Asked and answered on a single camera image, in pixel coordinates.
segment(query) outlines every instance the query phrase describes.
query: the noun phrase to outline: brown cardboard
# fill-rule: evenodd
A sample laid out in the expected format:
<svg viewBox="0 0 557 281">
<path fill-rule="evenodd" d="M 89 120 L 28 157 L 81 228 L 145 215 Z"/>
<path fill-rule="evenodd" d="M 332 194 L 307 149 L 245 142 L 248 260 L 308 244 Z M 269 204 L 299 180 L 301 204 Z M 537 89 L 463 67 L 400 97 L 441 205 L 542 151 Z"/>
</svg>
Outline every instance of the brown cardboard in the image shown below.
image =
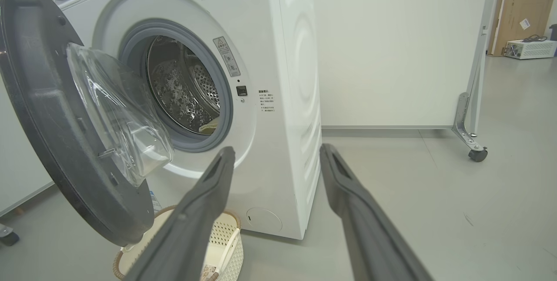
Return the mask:
<svg viewBox="0 0 557 281">
<path fill-rule="evenodd" d="M 487 53 L 493 56 L 502 56 L 507 46 L 507 41 L 521 40 L 533 34 L 543 35 L 551 11 L 553 0 L 502 0 L 501 4 L 497 2 L 500 8 L 503 8 L 501 19 L 494 19 L 494 23 L 499 24 L 499 32 L 497 39 L 495 31 L 497 27 L 493 27 L 490 37 L 490 43 Z M 495 18 L 499 16 L 499 9 L 495 10 Z M 530 23 L 530 26 L 523 29 L 520 22 L 524 19 Z"/>
</svg>

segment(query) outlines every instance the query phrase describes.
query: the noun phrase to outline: cardboard box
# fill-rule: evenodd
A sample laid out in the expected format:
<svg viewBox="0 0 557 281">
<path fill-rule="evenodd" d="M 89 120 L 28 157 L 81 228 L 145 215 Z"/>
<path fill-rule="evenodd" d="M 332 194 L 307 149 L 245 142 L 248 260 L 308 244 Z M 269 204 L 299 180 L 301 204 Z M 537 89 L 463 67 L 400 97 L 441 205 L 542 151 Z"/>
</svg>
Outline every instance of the cardboard box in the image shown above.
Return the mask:
<svg viewBox="0 0 557 281">
<path fill-rule="evenodd" d="M 507 41 L 543 35 L 553 0 L 497 0 L 488 55 L 503 56 Z"/>
</svg>

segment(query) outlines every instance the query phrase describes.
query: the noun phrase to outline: transparent door glass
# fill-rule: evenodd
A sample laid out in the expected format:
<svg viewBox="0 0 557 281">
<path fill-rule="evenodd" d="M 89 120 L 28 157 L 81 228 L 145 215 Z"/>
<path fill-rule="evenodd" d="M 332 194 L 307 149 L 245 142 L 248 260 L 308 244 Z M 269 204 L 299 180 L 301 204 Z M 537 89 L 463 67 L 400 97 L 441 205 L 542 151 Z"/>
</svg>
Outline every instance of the transparent door glass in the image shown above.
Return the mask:
<svg viewBox="0 0 557 281">
<path fill-rule="evenodd" d="M 70 43 L 68 63 L 89 117 L 113 160 L 134 186 L 171 162 L 174 149 L 157 117 L 145 81 L 129 67 L 99 50 Z"/>
</svg>

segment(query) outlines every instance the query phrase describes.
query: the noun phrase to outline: gray floor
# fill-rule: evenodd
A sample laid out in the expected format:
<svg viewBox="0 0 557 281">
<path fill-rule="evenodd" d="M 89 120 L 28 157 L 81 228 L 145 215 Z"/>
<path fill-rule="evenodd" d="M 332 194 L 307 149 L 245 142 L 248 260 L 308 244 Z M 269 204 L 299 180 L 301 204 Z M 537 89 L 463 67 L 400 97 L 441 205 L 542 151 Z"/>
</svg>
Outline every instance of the gray floor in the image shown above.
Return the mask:
<svg viewBox="0 0 557 281">
<path fill-rule="evenodd" d="M 437 280 L 557 279 L 557 59 L 486 60 L 481 164 L 446 130 L 324 137 L 336 145 Z M 3 219 L 0 280 L 115 280 L 118 247 L 50 189 Z M 340 220 L 318 185 L 303 241 L 242 232 L 242 281 L 350 280 Z"/>
</svg>

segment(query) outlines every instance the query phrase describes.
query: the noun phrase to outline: washer opening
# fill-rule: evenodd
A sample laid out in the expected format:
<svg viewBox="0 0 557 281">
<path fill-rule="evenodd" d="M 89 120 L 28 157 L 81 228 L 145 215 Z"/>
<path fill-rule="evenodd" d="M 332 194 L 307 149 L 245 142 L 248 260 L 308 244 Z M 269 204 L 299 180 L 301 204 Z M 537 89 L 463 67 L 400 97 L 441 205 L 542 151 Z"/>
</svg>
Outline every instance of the washer opening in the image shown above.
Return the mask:
<svg viewBox="0 0 557 281">
<path fill-rule="evenodd" d="M 232 123 L 232 93 L 199 37 L 176 23 L 149 20 L 122 45 L 120 60 L 145 80 L 175 148 L 203 152 L 224 140 Z"/>
</svg>

